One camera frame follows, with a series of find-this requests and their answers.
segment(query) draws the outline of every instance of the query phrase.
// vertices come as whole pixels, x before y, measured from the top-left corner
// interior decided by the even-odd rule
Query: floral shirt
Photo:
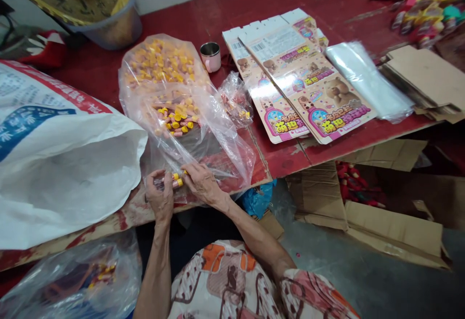
[[[289,269],[280,291],[241,241],[198,251],[171,287],[169,318],[358,318],[324,277]]]

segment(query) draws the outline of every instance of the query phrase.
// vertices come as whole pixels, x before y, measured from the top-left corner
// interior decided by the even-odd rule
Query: barcode
[[[242,44],[242,42],[233,43],[233,45],[232,45],[233,50],[237,50],[237,49],[243,48],[243,47],[244,47],[244,44]]]
[[[262,43],[258,43],[258,44],[255,44],[255,45],[252,45],[252,50],[254,50],[255,52],[258,52],[260,50],[263,50],[265,48],[265,45],[262,44]]]

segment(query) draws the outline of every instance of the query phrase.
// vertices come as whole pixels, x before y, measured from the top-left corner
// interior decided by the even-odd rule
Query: concrete floor
[[[286,182],[278,180],[271,211],[281,241],[300,269],[325,276],[362,318],[462,318],[465,313],[465,233],[445,229],[453,272],[399,261],[331,230],[294,221]]]

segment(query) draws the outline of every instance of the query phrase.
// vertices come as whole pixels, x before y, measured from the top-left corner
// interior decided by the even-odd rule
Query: hand
[[[221,190],[205,164],[190,163],[181,166],[181,169],[188,172],[188,175],[183,175],[184,182],[197,198],[217,210],[225,211],[230,201],[226,199],[229,195]]]
[[[165,174],[165,189],[160,191],[155,187],[154,179],[161,178]],[[165,170],[155,170],[149,174],[145,182],[145,199],[152,207],[156,223],[170,222],[173,216],[173,177]]]

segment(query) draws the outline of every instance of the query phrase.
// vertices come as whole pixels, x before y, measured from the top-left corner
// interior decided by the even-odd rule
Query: finger
[[[162,173],[164,173],[165,170],[162,169],[162,170],[155,170],[151,173],[149,173],[145,179],[145,187],[146,189],[154,189],[156,190],[156,187],[155,187],[155,184],[154,184],[154,179],[161,175]]]
[[[165,169],[155,170],[149,173],[147,177],[156,178],[157,176],[161,176],[164,173],[165,173]]]
[[[195,166],[197,163],[189,163],[189,164],[184,164],[181,166],[181,170],[186,170],[189,175],[194,175],[197,172],[199,172],[199,169],[197,166]]]
[[[202,166],[202,168],[204,168],[208,173],[212,173],[212,171],[210,170],[210,168],[207,166],[207,164],[200,164]]]
[[[195,189],[195,185],[194,185],[194,182],[192,181],[192,178],[190,178],[189,175],[186,175],[184,174],[183,175],[183,180],[184,180],[184,183],[189,187],[189,189],[191,190],[191,192],[196,192],[197,190]]]
[[[163,195],[167,197],[169,194],[173,193],[173,175],[170,172],[165,173],[165,189],[163,190]]]

